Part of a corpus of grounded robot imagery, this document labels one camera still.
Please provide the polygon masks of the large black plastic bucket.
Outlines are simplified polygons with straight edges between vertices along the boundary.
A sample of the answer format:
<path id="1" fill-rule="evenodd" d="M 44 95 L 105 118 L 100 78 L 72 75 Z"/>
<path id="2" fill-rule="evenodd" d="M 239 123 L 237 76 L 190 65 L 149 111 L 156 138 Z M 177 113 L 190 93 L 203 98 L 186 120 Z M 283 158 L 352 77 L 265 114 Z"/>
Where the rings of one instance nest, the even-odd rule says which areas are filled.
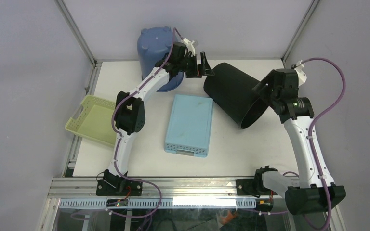
<path id="1" fill-rule="evenodd" d="M 253 91 L 260 81 L 228 63 L 218 64 L 213 71 L 215 75 L 205 79 L 205 93 L 240 129 L 248 128 L 268 108 Z"/>

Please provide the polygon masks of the large blue plastic bucket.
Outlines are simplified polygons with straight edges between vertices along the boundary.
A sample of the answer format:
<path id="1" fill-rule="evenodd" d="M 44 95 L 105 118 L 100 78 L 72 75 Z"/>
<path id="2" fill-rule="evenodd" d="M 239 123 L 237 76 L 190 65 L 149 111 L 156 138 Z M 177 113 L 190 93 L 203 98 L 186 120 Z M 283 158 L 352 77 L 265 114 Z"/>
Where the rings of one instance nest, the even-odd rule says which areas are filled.
<path id="1" fill-rule="evenodd" d="M 137 40 L 137 53 L 144 80 L 171 48 L 172 41 L 178 38 L 174 35 L 171 27 L 143 28 Z"/>

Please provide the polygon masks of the light blue perforated basket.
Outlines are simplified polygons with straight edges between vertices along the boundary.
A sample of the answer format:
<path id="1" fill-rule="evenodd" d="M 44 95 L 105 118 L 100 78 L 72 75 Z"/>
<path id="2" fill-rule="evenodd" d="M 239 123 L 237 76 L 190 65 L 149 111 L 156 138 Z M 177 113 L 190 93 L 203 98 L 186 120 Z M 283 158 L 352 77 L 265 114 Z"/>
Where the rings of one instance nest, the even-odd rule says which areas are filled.
<path id="1" fill-rule="evenodd" d="M 213 99 L 175 95 L 164 151 L 205 158 L 208 156 L 213 117 Z"/>

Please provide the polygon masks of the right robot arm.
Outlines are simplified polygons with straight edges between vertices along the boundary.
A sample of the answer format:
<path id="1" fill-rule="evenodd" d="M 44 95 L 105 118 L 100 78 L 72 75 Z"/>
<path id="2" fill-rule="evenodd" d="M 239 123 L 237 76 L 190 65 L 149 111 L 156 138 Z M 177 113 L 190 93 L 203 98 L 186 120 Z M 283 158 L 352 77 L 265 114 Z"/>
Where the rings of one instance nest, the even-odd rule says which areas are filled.
<path id="1" fill-rule="evenodd" d="M 315 130 L 310 100 L 299 97 L 299 75 L 292 69 L 275 69 L 259 82 L 253 92 L 279 116 L 295 155 L 299 180 L 293 181 L 269 166 L 255 172 L 253 195 L 268 192 L 282 196 L 293 215 L 330 212 L 346 196 L 325 164 Z"/>

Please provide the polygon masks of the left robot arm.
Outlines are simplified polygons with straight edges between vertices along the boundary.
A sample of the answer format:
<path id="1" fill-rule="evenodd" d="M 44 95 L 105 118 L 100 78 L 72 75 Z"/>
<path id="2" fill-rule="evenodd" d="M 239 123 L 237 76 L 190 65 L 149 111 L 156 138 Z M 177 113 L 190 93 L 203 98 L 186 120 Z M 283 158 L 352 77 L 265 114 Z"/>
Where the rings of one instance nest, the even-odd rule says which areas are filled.
<path id="1" fill-rule="evenodd" d="M 149 75 L 129 92 L 117 94 L 111 117 L 111 127 L 116 133 L 113 157 L 104 171 L 102 182 L 113 195 L 121 195 L 134 179 L 127 177 L 128 160 L 136 135 L 146 122 L 145 104 L 163 85 L 183 72 L 186 78 L 212 76 L 206 53 L 196 55 L 190 43 L 174 42 L 162 59 L 157 61 Z"/>

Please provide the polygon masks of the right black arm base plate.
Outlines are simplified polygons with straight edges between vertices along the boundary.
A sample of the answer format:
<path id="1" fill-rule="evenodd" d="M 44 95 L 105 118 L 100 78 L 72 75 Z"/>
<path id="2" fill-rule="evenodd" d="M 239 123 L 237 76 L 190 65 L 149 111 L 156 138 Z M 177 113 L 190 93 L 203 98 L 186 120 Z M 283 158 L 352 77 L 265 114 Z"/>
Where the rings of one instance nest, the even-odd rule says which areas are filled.
<path id="1" fill-rule="evenodd" d="M 262 195 L 270 195 L 270 191 L 276 195 L 284 196 L 287 185 L 279 180 L 259 178 L 236 179 L 236 190 L 238 196 L 254 196 L 260 198 Z"/>

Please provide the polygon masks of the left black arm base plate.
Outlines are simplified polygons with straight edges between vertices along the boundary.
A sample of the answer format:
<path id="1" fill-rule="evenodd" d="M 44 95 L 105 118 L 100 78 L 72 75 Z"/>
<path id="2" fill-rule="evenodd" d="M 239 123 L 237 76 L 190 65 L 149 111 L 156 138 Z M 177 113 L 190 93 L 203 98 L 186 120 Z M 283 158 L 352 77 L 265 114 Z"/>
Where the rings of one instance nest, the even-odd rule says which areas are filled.
<path id="1" fill-rule="evenodd" d="M 142 182 L 124 180 L 123 185 L 112 186 L 104 180 L 99 180 L 96 188 L 97 196 L 141 196 L 142 195 Z"/>

